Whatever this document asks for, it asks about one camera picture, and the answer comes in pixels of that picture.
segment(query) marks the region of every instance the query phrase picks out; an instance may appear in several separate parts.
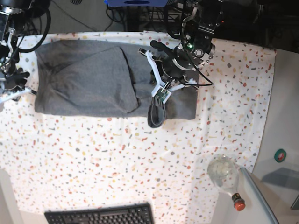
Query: clear plastic bottle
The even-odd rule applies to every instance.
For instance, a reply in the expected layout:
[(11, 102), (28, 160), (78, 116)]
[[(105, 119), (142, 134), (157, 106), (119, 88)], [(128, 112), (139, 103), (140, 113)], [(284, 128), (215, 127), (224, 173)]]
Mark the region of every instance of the clear plastic bottle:
[(236, 210), (242, 211), (245, 201), (238, 193), (239, 171), (236, 164), (228, 157), (218, 155), (210, 161), (207, 173), (220, 192), (232, 197)]

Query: black keyboard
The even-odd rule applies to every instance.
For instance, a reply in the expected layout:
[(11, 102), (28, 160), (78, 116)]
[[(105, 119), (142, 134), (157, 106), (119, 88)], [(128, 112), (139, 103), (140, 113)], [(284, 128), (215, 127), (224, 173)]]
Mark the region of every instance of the black keyboard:
[(97, 210), (45, 212), (49, 224), (154, 224), (150, 204)]

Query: white tablecloth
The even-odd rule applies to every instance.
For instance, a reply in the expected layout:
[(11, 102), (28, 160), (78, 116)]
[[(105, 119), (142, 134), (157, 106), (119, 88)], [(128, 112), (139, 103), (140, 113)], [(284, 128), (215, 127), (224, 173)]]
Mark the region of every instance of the white tablecloth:
[[(22, 47), (39, 38), (26, 37)], [(177, 45), (156, 32), (52, 34), (45, 43), (68, 39)], [(252, 171), (275, 62), (269, 49), (213, 43), (215, 57), (203, 72), (215, 85), (199, 90), (195, 120), (168, 120), (151, 129), (146, 118), (37, 114), (31, 95), (6, 103), (0, 114), (0, 167), (11, 176), (19, 208), (43, 213), (150, 202), (157, 224), (209, 223), (218, 192), (207, 165), (215, 154), (226, 154)], [(18, 66), (31, 73), (29, 85), (37, 90), (35, 53), (21, 54)]]

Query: gray cloth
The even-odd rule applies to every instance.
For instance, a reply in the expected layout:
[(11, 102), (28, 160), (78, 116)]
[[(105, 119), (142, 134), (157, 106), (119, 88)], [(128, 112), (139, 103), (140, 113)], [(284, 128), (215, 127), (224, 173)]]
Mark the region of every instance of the gray cloth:
[[(154, 88), (142, 47), (102, 41), (58, 41), (36, 51), (36, 112), (62, 116), (147, 117)], [(197, 92), (174, 92), (167, 119), (194, 119)]]

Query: orange bottle cap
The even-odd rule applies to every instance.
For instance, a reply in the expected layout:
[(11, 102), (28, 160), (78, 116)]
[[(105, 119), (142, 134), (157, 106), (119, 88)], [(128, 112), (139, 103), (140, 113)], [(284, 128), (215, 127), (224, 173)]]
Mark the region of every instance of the orange bottle cap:
[(243, 201), (238, 201), (235, 203), (235, 209), (237, 211), (242, 211), (245, 207), (246, 207), (246, 205)]

